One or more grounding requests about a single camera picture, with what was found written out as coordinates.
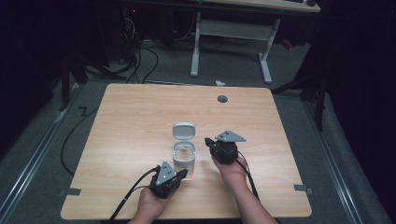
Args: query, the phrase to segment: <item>metal frame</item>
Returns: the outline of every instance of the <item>metal frame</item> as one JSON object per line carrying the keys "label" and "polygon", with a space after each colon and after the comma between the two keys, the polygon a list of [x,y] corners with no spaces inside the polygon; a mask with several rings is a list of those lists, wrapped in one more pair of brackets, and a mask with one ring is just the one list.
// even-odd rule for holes
{"label": "metal frame", "polygon": [[271,84],[272,78],[266,60],[274,42],[279,24],[280,19],[276,19],[272,26],[228,21],[202,20],[201,12],[197,12],[195,43],[191,62],[191,76],[198,77],[200,55],[199,42],[201,35],[218,35],[265,41],[266,45],[263,49],[263,53],[259,53],[259,61],[262,67],[262,76],[264,77],[264,82],[266,84]]}

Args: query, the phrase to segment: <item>table hole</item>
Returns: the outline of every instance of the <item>table hole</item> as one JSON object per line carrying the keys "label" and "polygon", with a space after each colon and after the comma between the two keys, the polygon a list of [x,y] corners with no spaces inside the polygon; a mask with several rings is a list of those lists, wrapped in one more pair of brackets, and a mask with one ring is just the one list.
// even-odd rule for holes
{"label": "table hole", "polygon": [[220,103],[227,103],[228,98],[227,98],[227,96],[225,96],[225,95],[220,95],[220,96],[218,96],[218,101],[219,101]]}

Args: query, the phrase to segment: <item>wrist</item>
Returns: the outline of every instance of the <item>wrist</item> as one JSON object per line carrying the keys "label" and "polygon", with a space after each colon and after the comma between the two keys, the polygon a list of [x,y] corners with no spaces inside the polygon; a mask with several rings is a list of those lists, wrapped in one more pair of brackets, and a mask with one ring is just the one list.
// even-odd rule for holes
{"label": "wrist", "polygon": [[228,186],[233,193],[236,193],[236,192],[242,191],[242,190],[249,190],[246,179],[242,179],[239,181],[233,181]]}
{"label": "wrist", "polygon": [[136,212],[134,217],[128,222],[128,224],[150,224],[155,220],[156,217],[152,217],[146,213]]}

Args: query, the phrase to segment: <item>metal rail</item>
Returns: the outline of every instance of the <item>metal rail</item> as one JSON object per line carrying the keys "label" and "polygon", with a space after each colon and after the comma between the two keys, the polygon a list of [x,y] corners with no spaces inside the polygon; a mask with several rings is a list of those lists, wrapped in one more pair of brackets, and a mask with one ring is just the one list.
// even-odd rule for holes
{"label": "metal rail", "polygon": [[316,131],[319,142],[321,143],[325,162],[329,169],[330,176],[332,177],[335,189],[337,190],[338,196],[340,197],[341,203],[346,210],[346,215],[349,218],[349,222],[353,224],[362,224],[363,221],[361,220],[359,210],[353,201],[347,183],[338,169],[337,163],[335,162],[334,156],[332,155],[332,151],[329,144],[327,143],[326,137],[324,133],[318,129],[318,125],[315,122],[314,108],[309,102],[303,102],[303,106],[309,115],[311,124]]}
{"label": "metal rail", "polygon": [[75,84],[72,91],[72,99],[70,104],[64,108],[64,110],[59,111],[54,121],[49,126],[49,129],[45,133],[43,139],[38,145],[35,153],[32,158],[27,163],[26,167],[21,172],[18,180],[16,181],[14,187],[8,194],[7,198],[4,200],[3,204],[0,207],[0,224],[6,224],[8,220],[11,218],[15,208],[18,205],[23,193],[26,191],[32,179],[35,177],[35,173],[40,167],[41,162],[44,160],[47,152],[49,151],[49,146],[53,136],[58,131],[64,116],[67,114],[68,109],[73,104],[73,102],[77,99],[79,94],[82,91],[82,86]]}

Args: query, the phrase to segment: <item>wooden table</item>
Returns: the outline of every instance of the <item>wooden table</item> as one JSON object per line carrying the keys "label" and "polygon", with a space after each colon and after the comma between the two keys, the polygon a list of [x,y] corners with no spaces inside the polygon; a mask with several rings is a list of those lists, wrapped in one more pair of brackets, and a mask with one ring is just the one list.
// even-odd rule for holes
{"label": "wooden table", "polygon": [[[219,95],[228,98],[218,101]],[[210,158],[205,137],[225,130],[246,137],[237,143],[247,158],[262,204],[274,217],[308,217],[304,191],[271,92],[265,88],[110,84],[82,153],[64,219],[109,219],[123,196],[146,171],[172,162],[176,122],[195,124],[194,171],[181,183],[161,218],[239,217],[231,192]],[[152,175],[142,185],[148,185]],[[139,190],[118,218],[131,218]]]}

